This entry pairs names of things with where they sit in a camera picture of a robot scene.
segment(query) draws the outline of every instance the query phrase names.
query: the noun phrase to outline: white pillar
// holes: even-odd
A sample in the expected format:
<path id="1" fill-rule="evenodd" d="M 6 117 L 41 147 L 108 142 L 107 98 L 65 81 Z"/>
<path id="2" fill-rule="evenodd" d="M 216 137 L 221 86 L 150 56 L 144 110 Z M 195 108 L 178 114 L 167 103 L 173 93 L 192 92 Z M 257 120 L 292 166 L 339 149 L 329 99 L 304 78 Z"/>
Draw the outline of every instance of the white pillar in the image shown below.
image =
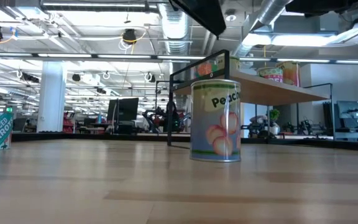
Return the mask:
<path id="1" fill-rule="evenodd" d="M 43 62 L 37 132 L 63 130 L 66 79 L 64 62 Z"/>

